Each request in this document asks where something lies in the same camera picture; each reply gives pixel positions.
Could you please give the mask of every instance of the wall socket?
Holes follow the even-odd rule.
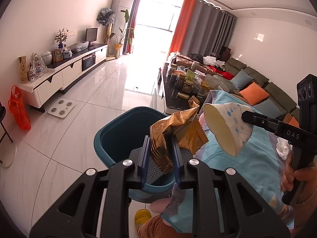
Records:
[[[77,32],[75,30],[69,30],[67,31],[67,36],[73,36],[73,35],[77,35]]]

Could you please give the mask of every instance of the standing fan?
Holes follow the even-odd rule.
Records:
[[[108,45],[107,47],[107,57],[109,53],[109,45],[111,38],[115,35],[114,33],[111,34],[112,24],[115,23],[115,13],[109,8],[103,8],[101,12],[98,14],[97,21],[102,25],[106,26],[106,34],[105,34],[105,44]]]

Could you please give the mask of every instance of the potted plant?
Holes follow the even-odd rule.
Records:
[[[117,35],[114,33],[111,33],[111,37],[113,37],[115,35],[116,39],[117,39],[117,43],[115,44],[115,58],[118,59],[119,56],[122,55],[122,53],[120,53],[120,49],[122,48],[124,41],[127,39],[129,44],[132,43],[132,39],[134,38],[134,28],[126,28],[127,23],[129,22],[130,16],[129,16],[129,12],[128,10],[126,10],[124,18],[126,20],[126,23],[124,25],[124,28],[120,29],[120,38],[118,39]]]
[[[63,28],[63,30],[59,30],[59,32],[57,33],[57,35],[55,36],[55,40],[56,40],[56,43],[59,43],[58,44],[58,48],[60,49],[63,49],[64,47],[64,44],[63,42],[66,42],[66,39],[67,39],[67,32],[68,32],[68,29],[66,31],[64,31],[65,28]]]

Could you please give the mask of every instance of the yellow slipper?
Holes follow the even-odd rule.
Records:
[[[134,224],[135,229],[139,230],[139,228],[151,218],[151,213],[147,209],[140,209],[135,213],[134,216]]]

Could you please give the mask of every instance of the black countertop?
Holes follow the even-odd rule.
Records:
[[[94,44],[94,43],[93,43],[93,45],[94,45],[93,47],[88,47],[88,48],[86,48],[86,49],[84,49],[84,50],[81,50],[80,52],[73,53],[72,57],[70,57],[70,58],[61,60],[61,61],[59,61],[59,62],[52,62],[51,64],[47,65],[47,68],[49,68],[49,69],[55,69],[55,68],[57,68],[58,66],[62,65],[63,63],[66,63],[66,62],[68,62],[68,61],[70,61],[70,60],[76,58],[77,56],[83,55],[83,54],[85,54],[85,53],[87,53],[87,52],[89,52],[89,51],[92,51],[92,50],[96,49],[96,48],[103,47],[103,46],[105,46],[106,44]]]
[[[180,90],[174,89],[173,87],[168,86],[170,77],[166,78],[167,66],[168,66],[168,63],[164,63],[163,70],[162,70],[162,81],[164,82],[164,96],[165,96],[166,106],[168,108],[176,109],[180,111],[190,109],[187,99],[177,97],[177,93],[180,92]]]

